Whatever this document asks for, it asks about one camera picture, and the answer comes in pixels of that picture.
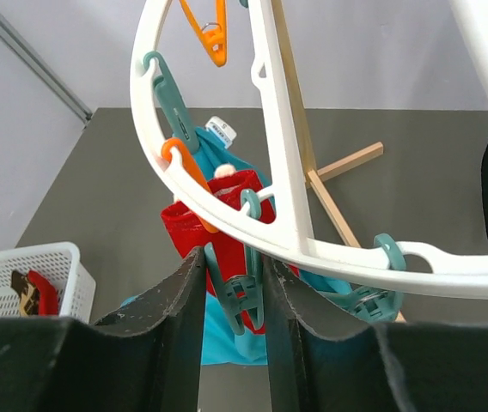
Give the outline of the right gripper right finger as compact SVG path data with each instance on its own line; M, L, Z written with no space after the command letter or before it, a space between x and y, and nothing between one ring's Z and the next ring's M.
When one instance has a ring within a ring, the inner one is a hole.
M488 324L368 324L264 260L275 411L488 411Z

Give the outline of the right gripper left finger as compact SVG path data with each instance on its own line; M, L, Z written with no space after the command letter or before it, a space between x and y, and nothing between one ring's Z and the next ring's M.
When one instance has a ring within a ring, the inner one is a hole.
M94 324L0 318L0 411L194 411L206 264L201 247Z

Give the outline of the teal cloth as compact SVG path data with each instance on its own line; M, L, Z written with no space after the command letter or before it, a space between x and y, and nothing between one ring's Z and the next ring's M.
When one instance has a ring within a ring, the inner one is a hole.
M200 149L194 159L208 179L212 193L222 202L238 209L241 191L260 191L271 181L246 161L231 154L225 142L212 130L195 129ZM160 213L163 225L181 257L196 246L211 242L224 281L246 272L244 245L225 233L209 233L199 218L183 202L177 200ZM265 329L255 328L247 313L242 314L245 332L237 336L229 326L211 282L207 282L205 300L204 335L201 364L203 366L236 364L265 366L267 353Z

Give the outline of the white round clip hanger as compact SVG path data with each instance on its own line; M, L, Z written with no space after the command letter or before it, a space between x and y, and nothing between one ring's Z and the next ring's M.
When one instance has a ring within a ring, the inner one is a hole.
M167 138L152 95L156 66L152 62L146 70L143 58L156 47L169 7L167 1L148 1L143 6L131 54L131 111L154 171ZM323 276L409 294L488 300L488 255L454 255L426 243L400 241L399 252L430 265L427 273L405 272L393 270L379 247L362 249L314 237L274 3L252 1L249 13L254 48L251 79L260 93L271 167L271 185L260 191L259 198L273 199L277 216L265 224L252 219L247 209L232 209L216 197L206 198L212 223L265 255Z

